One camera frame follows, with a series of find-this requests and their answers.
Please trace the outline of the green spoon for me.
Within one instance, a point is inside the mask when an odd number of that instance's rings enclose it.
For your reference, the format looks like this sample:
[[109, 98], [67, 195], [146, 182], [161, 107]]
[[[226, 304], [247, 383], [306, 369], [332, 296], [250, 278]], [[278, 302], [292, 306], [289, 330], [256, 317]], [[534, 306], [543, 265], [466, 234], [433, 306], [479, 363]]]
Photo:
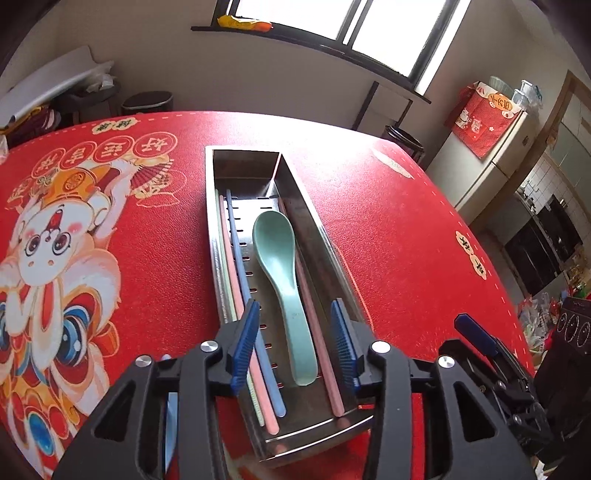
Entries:
[[290, 371], [297, 386], [305, 387], [318, 376], [318, 360], [294, 274], [294, 230], [286, 215], [268, 210], [252, 227], [256, 259], [273, 285], [283, 315]]

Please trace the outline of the stainless steel cutlery tray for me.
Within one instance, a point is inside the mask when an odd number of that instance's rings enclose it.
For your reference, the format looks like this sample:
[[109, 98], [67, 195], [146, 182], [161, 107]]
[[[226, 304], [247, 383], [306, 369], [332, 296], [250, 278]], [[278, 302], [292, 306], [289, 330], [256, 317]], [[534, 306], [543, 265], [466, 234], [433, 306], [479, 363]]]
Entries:
[[342, 444], [372, 416], [346, 388], [332, 304], [363, 311], [320, 216], [279, 152], [204, 152], [211, 267], [222, 323], [259, 306], [254, 368], [238, 397], [257, 460], [280, 467]]

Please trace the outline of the white refrigerator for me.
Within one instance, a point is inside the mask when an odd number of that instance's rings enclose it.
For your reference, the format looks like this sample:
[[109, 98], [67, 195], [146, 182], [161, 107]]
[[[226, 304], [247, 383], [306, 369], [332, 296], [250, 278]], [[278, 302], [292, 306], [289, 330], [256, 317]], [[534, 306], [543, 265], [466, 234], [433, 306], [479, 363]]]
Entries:
[[520, 114], [482, 158], [452, 133], [428, 166], [427, 175], [470, 224], [522, 164], [538, 125], [535, 116]]

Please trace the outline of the red festive table mat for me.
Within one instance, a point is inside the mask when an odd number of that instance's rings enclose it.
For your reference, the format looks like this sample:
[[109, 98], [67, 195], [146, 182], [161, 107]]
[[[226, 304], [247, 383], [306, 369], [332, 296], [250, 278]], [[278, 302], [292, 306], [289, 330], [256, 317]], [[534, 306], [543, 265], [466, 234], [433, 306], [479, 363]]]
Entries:
[[526, 367], [491, 260], [396, 144], [277, 116], [180, 112], [78, 125], [13, 149], [1, 168], [1, 422], [49, 478], [132, 357], [186, 352], [216, 323], [205, 150], [284, 157], [310, 194], [377, 335], [433, 358], [471, 314]]

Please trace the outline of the dark bin near chair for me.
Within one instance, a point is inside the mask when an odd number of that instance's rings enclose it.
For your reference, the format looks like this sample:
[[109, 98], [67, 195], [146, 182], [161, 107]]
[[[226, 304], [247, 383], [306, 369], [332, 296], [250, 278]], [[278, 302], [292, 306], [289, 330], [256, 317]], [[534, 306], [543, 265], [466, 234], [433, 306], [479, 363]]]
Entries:
[[419, 163], [425, 148], [413, 135], [396, 125], [387, 125], [382, 134], [382, 139], [389, 140], [403, 149], [416, 163]]

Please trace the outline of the black round trash bin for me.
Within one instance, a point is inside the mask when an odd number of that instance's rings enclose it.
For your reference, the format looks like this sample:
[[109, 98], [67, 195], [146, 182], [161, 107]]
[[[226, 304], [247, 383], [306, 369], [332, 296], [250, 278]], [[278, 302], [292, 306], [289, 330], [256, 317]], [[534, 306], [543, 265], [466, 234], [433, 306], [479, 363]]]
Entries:
[[145, 91], [128, 97], [121, 104], [122, 115], [169, 112], [173, 110], [173, 95], [169, 91]]

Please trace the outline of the yellow orange item on sill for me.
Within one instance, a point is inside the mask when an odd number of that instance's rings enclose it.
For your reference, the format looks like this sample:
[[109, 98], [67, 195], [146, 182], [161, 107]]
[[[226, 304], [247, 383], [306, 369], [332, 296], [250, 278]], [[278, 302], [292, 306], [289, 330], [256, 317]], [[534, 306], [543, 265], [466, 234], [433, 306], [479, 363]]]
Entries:
[[224, 29], [267, 33], [273, 29], [273, 24], [250, 18], [238, 18], [231, 15], [222, 15], [216, 19], [217, 25]]

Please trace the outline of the white rolled paper sheet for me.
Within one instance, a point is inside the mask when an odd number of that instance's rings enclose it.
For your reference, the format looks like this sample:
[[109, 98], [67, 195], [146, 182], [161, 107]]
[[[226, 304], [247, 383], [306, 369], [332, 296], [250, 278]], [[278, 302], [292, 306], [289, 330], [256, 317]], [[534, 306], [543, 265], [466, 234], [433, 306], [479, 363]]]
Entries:
[[1, 98], [1, 127], [6, 128], [71, 87], [98, 74], [107, 74], [114, 61], [97, 63], [87, 45], [45, 64]]

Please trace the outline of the red wall hanging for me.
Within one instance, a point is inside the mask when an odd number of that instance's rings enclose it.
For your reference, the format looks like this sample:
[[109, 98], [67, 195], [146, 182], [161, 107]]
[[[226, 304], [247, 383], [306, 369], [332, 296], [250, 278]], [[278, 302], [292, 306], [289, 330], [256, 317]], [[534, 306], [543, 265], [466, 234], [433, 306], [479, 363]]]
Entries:
[[478, 158], [485, 157], [524, 109], [484, 82], [460, 92], [444, 125]]

